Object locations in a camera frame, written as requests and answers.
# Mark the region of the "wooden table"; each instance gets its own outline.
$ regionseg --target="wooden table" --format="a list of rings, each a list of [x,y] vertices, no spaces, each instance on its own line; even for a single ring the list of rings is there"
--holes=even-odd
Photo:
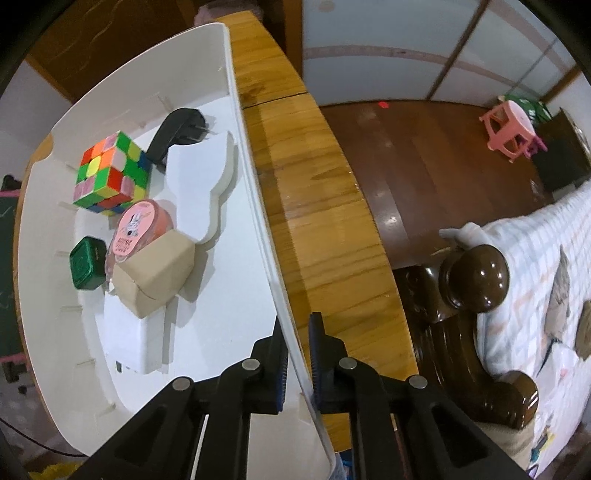
[[[265,209],[304,350],[310,312],[351,356],[381,374],[417,373],[404,311],[374,220],[339,144],[285,55],[250,12],[220,19],[230,29],[238,92]],[[18,234],[31,166],[53,147],[49,135],[31,156],[17,207]],[[21,327],[21,339],[24,342]],[[337,451],[350,447],[348,418],[326,416]]]

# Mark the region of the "white plastic bin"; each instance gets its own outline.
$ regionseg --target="white plastic bin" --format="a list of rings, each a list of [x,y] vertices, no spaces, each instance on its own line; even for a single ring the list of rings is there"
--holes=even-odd
[[[72,206],[82,153],[123,130],[147,148],[173,109],[199,108],[208,135],[230,131],[236,173],[220,198],[219,232],[197,247],[196,267],[165,318],[164,366],[118,373],[101,348],[104,293],[76,291],[68,255],[85,235],[110,240],[106,217]],[[250,478],[326,478],[334,454],[312,407],[300,351],[243,123],[228,29],[187,30],[142,53],[87,93],[52,130],[51,155],[31,170],[18,251],[27,348],[39,388],[62,435],[92,454],[170,380],[219,375],[271,334],[277,315],[290,350],[285,409],[255,416]],[[152,170],[151,198],[175,218],[176,198]]]

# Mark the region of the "black cable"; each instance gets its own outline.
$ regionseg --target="black cable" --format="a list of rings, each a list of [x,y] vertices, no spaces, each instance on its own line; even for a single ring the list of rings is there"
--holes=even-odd
[[[29,437],[28,435],[25,435],[23,432],[21,432],[18,428],[13,427],[12,425],[10,425],[6,420],[4,420],[2,417],[0,417],[0,421],[6,425],[9,429],[14,430],[15,432],[17,432],[19,435],[25,437],[29,442],[33,442],[35,445],[39,445],[39,447],[44,448],[45,450],[48,450],[50,452],[53,453],[57,453],[58,455],[63,455],[66,457],[85,457],[86,455],[84,455],[84,453],[66,453],[66,452],[60,452],[59,450],[55,450],[53,448],[50,448],[48,446],[43,445],[42,443],[32,439],[31,437]]]

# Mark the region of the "beige tissue box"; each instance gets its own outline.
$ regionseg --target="beige tissue box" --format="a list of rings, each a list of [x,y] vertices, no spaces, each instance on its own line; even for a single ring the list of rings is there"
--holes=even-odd
[[[194,267],[195,244],[169,230],[113,268],[113,286],[121,302],[139,318],[166,305]]]

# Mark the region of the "container label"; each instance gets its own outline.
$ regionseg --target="container label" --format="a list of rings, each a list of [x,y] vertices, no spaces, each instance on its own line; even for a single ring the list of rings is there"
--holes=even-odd
[[[119,221],[113,240],[113,253],[119,257],[129,255],[154,223],[154,216],[154,206],[150,202],[138,202],[128,208]]]

